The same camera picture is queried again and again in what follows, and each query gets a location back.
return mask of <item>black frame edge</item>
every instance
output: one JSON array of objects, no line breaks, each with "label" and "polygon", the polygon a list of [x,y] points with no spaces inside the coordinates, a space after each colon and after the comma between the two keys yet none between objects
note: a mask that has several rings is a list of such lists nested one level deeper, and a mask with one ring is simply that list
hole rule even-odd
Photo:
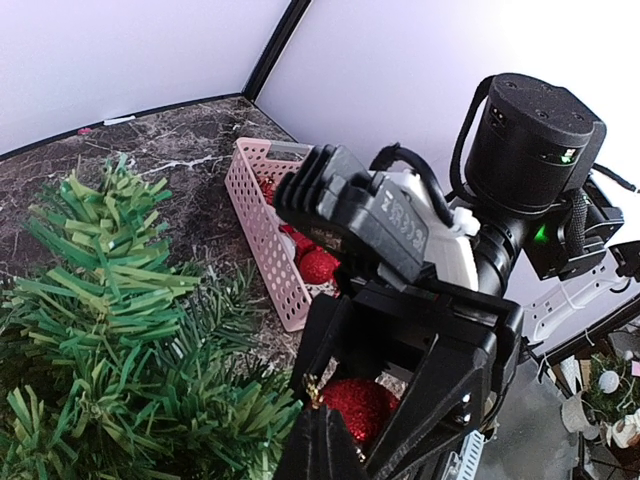
[{"label": "black frame edge", "polygon": [[[191,105],[197,105],[199,103],[213,102],[215,100],[225,100],[227,98],[244,98],[244,95],[241,92],[228,93],[228,94],[224,94],[224,95],[215,95],[213,97],[201,98],[201,99],[198,99],[198,100],[188,100],[186,102],[173,103],[171,105],[164,105],[162,107],[150,108],[148,110],[142,110],[141,112],[128,113],[128,114],[120,115],[120,117],[129,117],[131,115],[134,115],[136,118],[140,118],[140,117],[144,117],[146,115],[153,115],[154,113],[160,113],[160,112],[165,112],[167,110],[173,110],[175,108],[189,107]],[[10,159],[12,157],[15,157],[16,155],[20,155],[20,154],[26,153],[26,152],[28,152],[30,150],[35,150],[36,148],[42,147],[44,145],[47,145],[48,143],[52,143],[52,142],[55,142],[55,141],[58,141],[58,140],[63,140],[65,138],[73,137],[74,135],[78,134],[78,130],[81,129],[81,128],[91,128],[91,129],[98,128],[98,127],[103,125],[103,121],[102,122],[97,122],[97,123],[92,123],[90,125],[81,125],[81,126],[79,126],[78,128],[76,128],[74,130],[69,130],[67,132],[59,133],[57,135],[53,135],[52,137],[48,137],[48,138],[44,138],[42,140],[38,140],[37,142],[30,143],[30,144],[25,145],[23,147],[19,147],[19,148],[16,148],[14,150],[9,150],[6,153],[0,154],[0,162],[2,162],[4,160],[8,160],[8,159]]]},{"label": "black frame edge", "polygon": [[311,1],[291,0],[289,3],[242,90],[242,95],[250,102],[255,102],[258,99],[269,75],[289,43],[289,39],[311,5]]}]

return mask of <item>green led light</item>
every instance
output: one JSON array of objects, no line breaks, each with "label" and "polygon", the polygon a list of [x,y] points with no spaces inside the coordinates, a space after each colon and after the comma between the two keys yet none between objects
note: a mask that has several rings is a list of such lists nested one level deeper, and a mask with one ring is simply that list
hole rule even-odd
[{"label": "green led light", "polygon": [[547,226],[543,225],[540,227],[540,229],[538,230],[538,232],[536,233],[536,236],[533,237],[533,241],[536,243],[540,243],[542,245],[546,245],[547,243],[549,243],[549,235],[547,235]]}]

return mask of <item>white ornament ball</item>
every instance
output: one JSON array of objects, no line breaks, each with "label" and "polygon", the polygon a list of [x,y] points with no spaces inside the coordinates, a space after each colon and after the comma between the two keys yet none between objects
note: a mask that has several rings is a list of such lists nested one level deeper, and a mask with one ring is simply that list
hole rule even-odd
[{"label": "white ornament ball", "polygon": [[598,386],[604,393],[613,393],[618,389],[618,386],[620,386],[620,377],[616,372],[607,370],[600,375]]}]

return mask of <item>black cable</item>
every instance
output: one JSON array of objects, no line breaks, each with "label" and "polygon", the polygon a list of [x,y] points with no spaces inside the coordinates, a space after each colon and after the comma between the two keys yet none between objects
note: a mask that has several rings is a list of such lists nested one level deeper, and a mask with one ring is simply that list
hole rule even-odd
[{"label": "black cable", "polygon": [[447,195],[448,202],[453,200],[455,197],[459,197],[465,202],[474,203],[474,197],[464,189],[464,183],[462,182],[462,150],[464,149],[464,141],[469,134],[469,130],[471,130],[471,125],[473,125],[473,119],[476,117],[476,112],[485,97],[489,94],[489,87],[491,87],[493,79],[494,75],[487,77],[480,82],[480,85],[476,88],[476,93],[474,93],[473,99],[471,100],[471,105],[469,105],[469,110],[467,110],[467,116],[464,118],[464,122],[462,122],[460,133],[458,134],[456,144],[453,147],[453,155],[451,156],[449,181],[451,182],[451,188],[453,191]]},{"label": "black cable", "polygon": [[610,288],[609,291],[613,293],[624,293],[629,289],[630,286],[631,286],[631,279],[628,278],[626,285],[622,287],[620,290],[616,290],[615,288]]},{"label": "black cable", "polygon": [[625,180],[620,175],[618,175],[616,172],[614,172],[613,170],[605,167],[604,165],[600,165],[599,163],[594,163],[591,168],[593,170],[595,170],[596,172],[600,172],[603,175],[609,177],[611,180],[616,182],[618,185],[620,185],[625,190],[629,190],[630,192],[633,192],[633,193],[638,193],[638,188],[633,183],[629,182],[628,180]]},{"label": "black cable", "polygon": [[498,395],[496,397],[496,401],[493,404],[493,406],[491,407],[491,410],[489,410],[489,413],[487,413],[486,417],[482,421],[482,429],[483,430],[486,427],[488,427],[489,425],[491,425],[491,423],[498,416],[498,413],[500,412],[500,409],[502,408],[502,404],[504,403],[504,399],[505,399],[506,396],[507,396],[506,394],[502,394],[502,395]]},{"label": "black cable", "polygon": [[413,168],[414,172],[420,176],[420,180],[429,194],[433,209],[436,215],[438,215],[438,218],[447,227],[453,226],[453,212],[444,197],[442,187],[440,187],[440,183],[438,183],[438,177],[433,173],[433,170],[424,158],[416,152],[401,147],[399,143],[384,147],[373,159],[370,168],[371,170],[387,171],[396,162],[405,162]]}]

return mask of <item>white robot part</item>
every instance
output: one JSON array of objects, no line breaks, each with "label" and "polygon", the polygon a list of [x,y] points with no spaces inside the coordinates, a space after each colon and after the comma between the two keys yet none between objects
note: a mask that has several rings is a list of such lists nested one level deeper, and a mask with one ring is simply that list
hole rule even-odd
[{"label": "white robot part", "polygon": [[525,307],[525,324],[533,324],[532,343],[546,340],[571,315],[587,307],[612,288],[623,287],[628,278],[619,277],[614,268],[600,264],[590,275],[560,282]]},{"label": "white robot part", "polygon": [[435,265],[438,280],[478,291],[478,271],[468,238],[480,229],[473,213],[457,207],[454,224],[449,228],[436,215],[419,176],[411,172],[385,172],[385,175],[407,195],[429,228],[425,261]]}]

